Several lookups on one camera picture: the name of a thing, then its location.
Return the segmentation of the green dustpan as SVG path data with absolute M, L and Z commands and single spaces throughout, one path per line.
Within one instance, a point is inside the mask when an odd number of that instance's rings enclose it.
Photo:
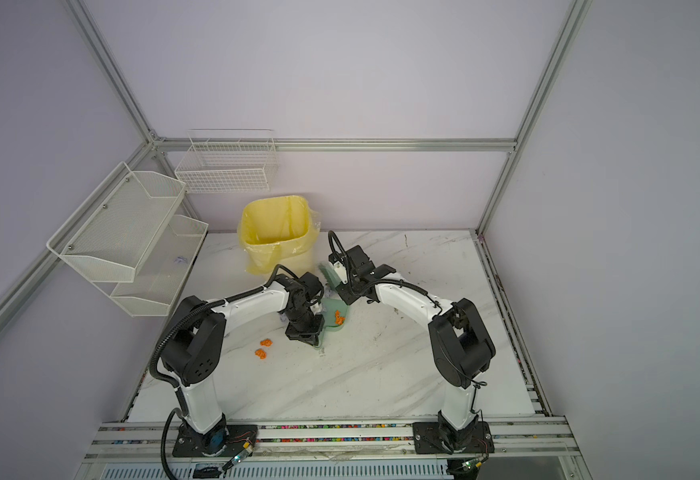
M 349 317 L 350 307 L 339 298 L 328 298 L 321 302 L 321 314 L 324 319 L 324 327 L 318 336 L 318 346 L 317 350 L 321 350 L 324 347 L 326 335 L 329 333 L 335 333 L 341 330 L 347 323 Z M 335 325 L 335 311 L 339 310 L 343 316 L 346 317 L 346 321 L 343 326 L 337 327 Z

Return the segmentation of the green hand brush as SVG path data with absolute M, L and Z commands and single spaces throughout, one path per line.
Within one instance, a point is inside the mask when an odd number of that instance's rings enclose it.
M 338 296 L 338 288 L 342 284 L 342 279 L 336 272 L 331 263 L 322 262 L 318 265 L 320 272 L 323 274 L 330 296 Z

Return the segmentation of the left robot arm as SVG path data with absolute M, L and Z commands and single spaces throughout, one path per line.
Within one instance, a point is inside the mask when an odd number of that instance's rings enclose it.
M 179 421 L 174 457 L 233 458 L 253 450 L 254 424 L 233 425 L 215 384 L 226 337 L 261 317 L 286 318 L 291 341 L 316 347 L 325 327 L 324 285 L 313 273 L 296 275 L 278 265 L 261 286 L 221 300 L 183 299 L 161 333 L 148 365 L 152 378 L 168 384 L 177 406 L 168 420 Z

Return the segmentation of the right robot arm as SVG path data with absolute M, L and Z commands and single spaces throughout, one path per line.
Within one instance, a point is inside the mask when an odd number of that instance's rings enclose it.
M 387 264 L 375 265 L 363 248 L 344 247 L 328 233 L 331 269 L 339 283 L 334 290 L 351 305 L 360 299 L 390 306 L 427 330 L 432 357 L 446 381 L 443 404 L 434 422 L 412 425 L 418 454 L 476 454 L 479 460 L 494 452 L 493 436 L 481 410 L 478 391 L 496 347 L 475 304 L 452 301 L 407 281 Z

